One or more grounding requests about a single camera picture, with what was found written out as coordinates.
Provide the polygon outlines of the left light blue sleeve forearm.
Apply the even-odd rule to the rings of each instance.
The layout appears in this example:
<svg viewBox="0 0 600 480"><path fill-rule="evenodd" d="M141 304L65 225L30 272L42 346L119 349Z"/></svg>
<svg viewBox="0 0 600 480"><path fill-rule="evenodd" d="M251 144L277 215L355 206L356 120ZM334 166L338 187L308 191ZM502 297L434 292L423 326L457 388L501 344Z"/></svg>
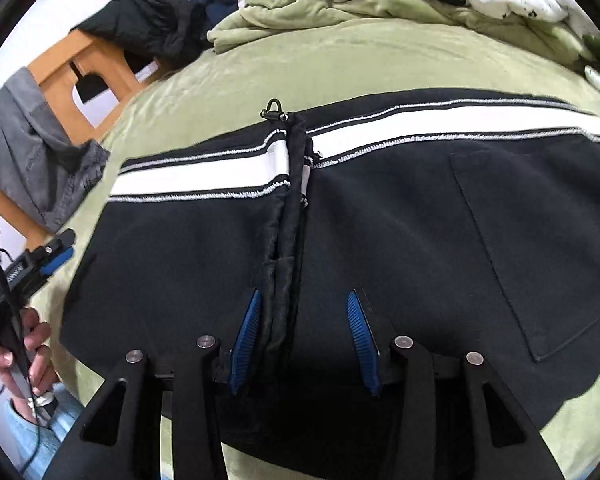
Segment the left light blue sleeve forearm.
<svg viewBox="0 0 600 480"><path fill-rule="evenodd" d="M47 427L38 428L22 417L13 400L5 406L7 425L21 458L26 462L35 452L33 460L23 471L25 479L43 478L62 441L83 411L82 404L60 382L54 385L54 396L58 405Z"/></svg>

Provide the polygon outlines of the person's left hand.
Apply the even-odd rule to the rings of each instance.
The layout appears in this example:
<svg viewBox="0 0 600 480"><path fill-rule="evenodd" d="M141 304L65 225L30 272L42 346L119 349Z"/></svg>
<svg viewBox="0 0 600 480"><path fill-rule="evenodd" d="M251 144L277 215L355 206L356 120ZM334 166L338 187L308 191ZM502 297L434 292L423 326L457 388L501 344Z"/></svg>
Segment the person's left hand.
<svg viewBox="0 0 600 480"><path fill-rule="evenodd" d="M23 347L28 364L24 377L30 382L35 394L50 391L53 384L58 382L58 376L52 362L52 352L46 344L50 338L50 324L43 322L38 311L33 308L21 310L22 326L26 334L23 337ZM0 346L0 379L6 389L15 399L30 396L29 386L20 388L14 373L19 372L17 358L12 350Z"/></svg>

